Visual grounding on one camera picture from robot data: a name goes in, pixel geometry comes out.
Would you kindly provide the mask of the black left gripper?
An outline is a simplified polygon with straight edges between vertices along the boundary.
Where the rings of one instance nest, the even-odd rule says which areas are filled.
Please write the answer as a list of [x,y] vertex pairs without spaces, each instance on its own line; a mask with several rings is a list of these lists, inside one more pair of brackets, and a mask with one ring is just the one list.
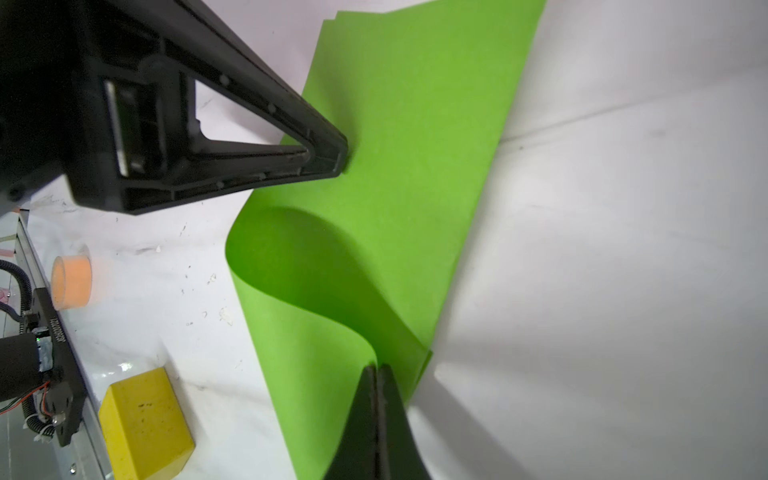
[[[204,84],[289,138],[206,137]],[[337,177],[346,137],[201,1],[1,4],[1,211],[59,176],[84,207],[138,215]]]

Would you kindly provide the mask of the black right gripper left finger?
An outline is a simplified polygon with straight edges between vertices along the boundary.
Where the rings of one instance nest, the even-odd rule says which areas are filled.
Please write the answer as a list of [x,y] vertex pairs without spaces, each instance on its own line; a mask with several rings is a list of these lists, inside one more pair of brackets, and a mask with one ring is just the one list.
[[376,368],[363,369],[338,448],[325,479],[377,478]]

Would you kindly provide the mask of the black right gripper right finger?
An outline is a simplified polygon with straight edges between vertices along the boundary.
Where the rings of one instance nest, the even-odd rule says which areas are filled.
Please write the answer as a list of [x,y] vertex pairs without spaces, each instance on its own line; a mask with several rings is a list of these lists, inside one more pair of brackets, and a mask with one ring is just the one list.
[[376,475],[386,480],[430,480],[414,440],[405,406],[389,365],[376,373]]

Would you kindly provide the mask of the green square paper sheet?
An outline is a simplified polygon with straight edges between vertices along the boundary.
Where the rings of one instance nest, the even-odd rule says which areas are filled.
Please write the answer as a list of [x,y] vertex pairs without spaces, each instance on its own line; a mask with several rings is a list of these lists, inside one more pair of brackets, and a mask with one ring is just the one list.
[[319,479],[362,370],[414,393],[541,1],[432,1],[322,24],[304,98],[343,173],[255,190],[225,254],[295,475]]

